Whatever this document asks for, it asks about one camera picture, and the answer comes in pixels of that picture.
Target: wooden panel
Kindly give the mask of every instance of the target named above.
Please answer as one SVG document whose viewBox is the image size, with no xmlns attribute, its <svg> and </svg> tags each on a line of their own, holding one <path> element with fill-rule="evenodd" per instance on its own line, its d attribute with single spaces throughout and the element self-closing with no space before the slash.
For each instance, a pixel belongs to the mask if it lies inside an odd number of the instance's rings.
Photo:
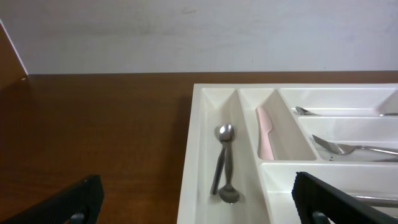
<svg viewBox="0 0 398 224">
<path fill-rule="evenodd" d="M 389 82 L 398 72 L 31 75 L 0 94 L 0 220 L 100 174 L 98 223 L 175 223 L 194 83 Z"/>
<path fill-rule="evenodd" d="M 24 68 L 0 23 L 0 89 L 25 76 Z"/>
</svg>

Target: pink knife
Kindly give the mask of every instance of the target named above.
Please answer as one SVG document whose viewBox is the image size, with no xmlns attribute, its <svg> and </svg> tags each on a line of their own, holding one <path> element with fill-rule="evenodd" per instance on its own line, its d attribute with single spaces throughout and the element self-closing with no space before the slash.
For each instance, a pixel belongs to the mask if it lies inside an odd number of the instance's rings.
<svg viewBox="0 0 398 224">
<path fill-rule="evenodd" d="M 271 120 L 262 108 L 257 108 L 256 110 L 259 115 L 260 124 L 260 159 L 274 160 L 274 155 L 272 153 L 272 148 L 268 137 L 269 132 L 272 131 Z"/>
</svg>

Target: spoon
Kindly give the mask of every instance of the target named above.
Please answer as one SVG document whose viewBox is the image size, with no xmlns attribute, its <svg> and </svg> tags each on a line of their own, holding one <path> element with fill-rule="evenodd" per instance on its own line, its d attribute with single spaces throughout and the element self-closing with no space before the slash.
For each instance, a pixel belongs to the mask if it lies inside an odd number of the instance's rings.
<svg viewBox="0 0 398 224">
<path fill-rule="evenodd" d="M 220 140 L 223 148 L 218 156 L 216 173 L 214 174 L 213 184 L 211 185 L 210 194 L 216 195 L 218 191 L 218 184 L 220 183 L 221 173 L 223 172 L 223 166 L 225 161 L 225 149 L 227 145 L 230 145 L 234 140 L 235 131 L 232 124 L 228 123 L 222 127 L 220 127 L 220 131 L 218 133 L 218 140 Z"/>
<path fill-rule="evenodd" d="M 320 115 L 320 114 L 312 113 L 311 111 L 301 108 L 299 106 L 296 106 L 296 110 L 299 115 Z M 379 116 L 398 116 L 398 113 L 385 113 L 385 114 L 379 114 Z"/>
<path fill-rule="evenodd" d="M 232 148 L 231 144 L 226 144 L 226 149 L 225 149 L 226 184 L 223 188 L 218 190 L 218 195 L 220 195 L 221 199 L 226 203 L 236 203 L 239 201 L 240 198 L 239 192 L 235 190 L 231 184 L 232 173 L 233 173 Z"/>
</svg>

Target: white wall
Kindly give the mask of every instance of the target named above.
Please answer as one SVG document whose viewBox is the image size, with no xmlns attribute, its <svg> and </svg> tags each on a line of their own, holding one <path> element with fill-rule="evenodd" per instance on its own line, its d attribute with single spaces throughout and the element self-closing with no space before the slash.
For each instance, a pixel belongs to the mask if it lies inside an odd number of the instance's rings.
<svg viewBox="0 0 398 224">
<path fill-rule="evenodd" d="M 29 73 L 398 70 L 398 0 L 2 0 Z"/>
</svg>

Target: cutlery tray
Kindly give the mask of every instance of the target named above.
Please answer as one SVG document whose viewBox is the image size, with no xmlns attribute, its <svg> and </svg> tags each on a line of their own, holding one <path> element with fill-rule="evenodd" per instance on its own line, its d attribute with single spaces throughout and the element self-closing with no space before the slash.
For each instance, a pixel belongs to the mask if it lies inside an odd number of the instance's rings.
<svg viewBox="0 0 398 224">
<path fill-rule="evenodd" d="M 336 155 L 312 135 L 351 145 L 398 149 L 397 84 L 196 84 L 185 155 L 178 224 L 300 223 L 291 191 L 295 173 L 308 172 L 349 194 L 398 198 L 398 156 L 355 150 Z M 300 106 L 321 116 L 299 115 Z M 272 122 L 273 161 L 259 158 L 261 107 Z M 221 143 L 231 123 L 232 185 L 236 204 L 210 195 Z M 375 162 L 386 159 L 397 162 Z M 224 172 L 219 188 L 225 184 Z M 377 208 L 398 216 L 396 208 Z"/>
</svg>

